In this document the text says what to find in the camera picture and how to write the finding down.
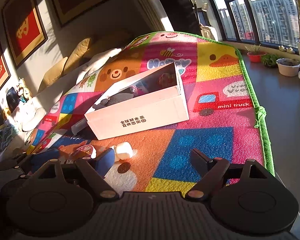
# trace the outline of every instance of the white cardboard box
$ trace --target white cardboard box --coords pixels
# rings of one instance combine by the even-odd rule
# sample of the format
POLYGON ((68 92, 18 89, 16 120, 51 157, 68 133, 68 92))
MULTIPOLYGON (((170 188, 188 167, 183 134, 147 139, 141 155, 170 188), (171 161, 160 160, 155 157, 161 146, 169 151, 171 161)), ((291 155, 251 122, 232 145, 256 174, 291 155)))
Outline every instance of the white cardboard box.
POLYGON ((181 76, 174 62, 114 83, 95 105, 138 81, 149 84, 156 80, 158 85, 153 84, 160 86, 159 90, 156 87, 151 92, 150 88, 147 94, 85 114, 98 140, 189 120, 181 76))

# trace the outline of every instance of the blue square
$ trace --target blue square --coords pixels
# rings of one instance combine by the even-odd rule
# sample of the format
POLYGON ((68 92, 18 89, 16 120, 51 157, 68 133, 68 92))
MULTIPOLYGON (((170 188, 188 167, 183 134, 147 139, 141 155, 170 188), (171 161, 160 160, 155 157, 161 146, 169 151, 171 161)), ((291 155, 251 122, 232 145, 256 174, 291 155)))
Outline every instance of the blue square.
POLYGON ((66 95, 61 108, 62 114, 72 114, 75 107, 75 102, 77 101, 77 96, 78 93, 66 95))
POLYGON ((153 177, 198 182, 201 177, 190 164, 193 148, 231 161, 233 127, 176 130, 153 177))
POLYGON ((44 135, 44 133, 45 133, 44 130, 40 130, 40 129, 37 130, 37 134, 36 134, 36 136, 34 138, 34 141, 32 143, 33 146, 37 146, 38 145, 38 143, 42 139, 42 136, 44 135))

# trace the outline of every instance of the yellow square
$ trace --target yellow square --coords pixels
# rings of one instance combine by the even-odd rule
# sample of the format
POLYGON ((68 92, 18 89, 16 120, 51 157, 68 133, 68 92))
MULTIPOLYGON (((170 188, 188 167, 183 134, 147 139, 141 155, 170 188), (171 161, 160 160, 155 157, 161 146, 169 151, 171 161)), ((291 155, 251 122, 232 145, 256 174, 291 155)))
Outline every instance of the yellow square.
POLYGON ((195 184, 193 182, 151 178, 145 192, 181 191, 182 195, 185 196, 195 184))
POLYGON ((198 43, 197 82, 241 74, 235 48, 212 42, 198 43))
POLYGON ((72 114, 59 114, 59 121, 55 127, 55 129, 60 129, 61 126, 68 123, 71 119, 72 114))

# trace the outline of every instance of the play mat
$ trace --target play mat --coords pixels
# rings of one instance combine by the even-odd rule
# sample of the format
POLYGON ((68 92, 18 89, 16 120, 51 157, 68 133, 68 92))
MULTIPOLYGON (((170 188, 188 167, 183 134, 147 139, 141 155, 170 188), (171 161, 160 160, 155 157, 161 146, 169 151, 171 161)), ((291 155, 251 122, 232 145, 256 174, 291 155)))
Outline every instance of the play mat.
POLYGON ((135 155, 116 162, 105 177, 119 194, 185 194, 200 179, 189 162, 192 148, 232 163, 256 159, 274 174, 265 115, 237 49, 192 34, 157 32, 135 39, 62 96, 33 131, 27 153, 41 152, 33 158, 35 172, 45 161, 67 158, 82 145, 91 144, 101 153, 127 141, 135 155), (113 83, 173 61, 181 74, 190 120, 101 141, 89 127, 73 136, 71 126, 113 83), (45 153, 48 149, 57 150, 45 153))

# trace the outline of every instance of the floor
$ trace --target floor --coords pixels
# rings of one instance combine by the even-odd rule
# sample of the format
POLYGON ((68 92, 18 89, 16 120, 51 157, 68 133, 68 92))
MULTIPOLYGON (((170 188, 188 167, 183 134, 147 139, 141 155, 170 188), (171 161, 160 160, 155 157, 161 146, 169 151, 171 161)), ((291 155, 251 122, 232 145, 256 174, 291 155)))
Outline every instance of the floor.
POLYGON ((298 200, 300 212, 300 79, 243 58, 259 103, 267 111, 275 171, 298 200))

